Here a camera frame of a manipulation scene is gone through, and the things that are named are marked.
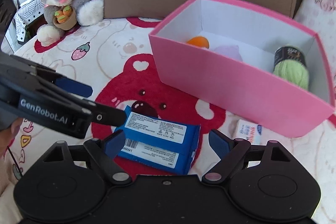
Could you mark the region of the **person's left hand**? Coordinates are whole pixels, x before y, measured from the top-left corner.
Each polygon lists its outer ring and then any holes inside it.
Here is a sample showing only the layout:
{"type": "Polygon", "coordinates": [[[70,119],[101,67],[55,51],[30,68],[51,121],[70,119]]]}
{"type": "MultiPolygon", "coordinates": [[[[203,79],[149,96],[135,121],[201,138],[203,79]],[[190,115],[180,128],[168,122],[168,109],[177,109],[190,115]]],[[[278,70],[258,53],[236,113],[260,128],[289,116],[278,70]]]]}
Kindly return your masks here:
{"type": "Polygon", "coordinates": [[[3,156],[12,140],[16,137],[21,127],[23,118],[18,118],[11,126],[0,133],[0,155],[3,156]]]}

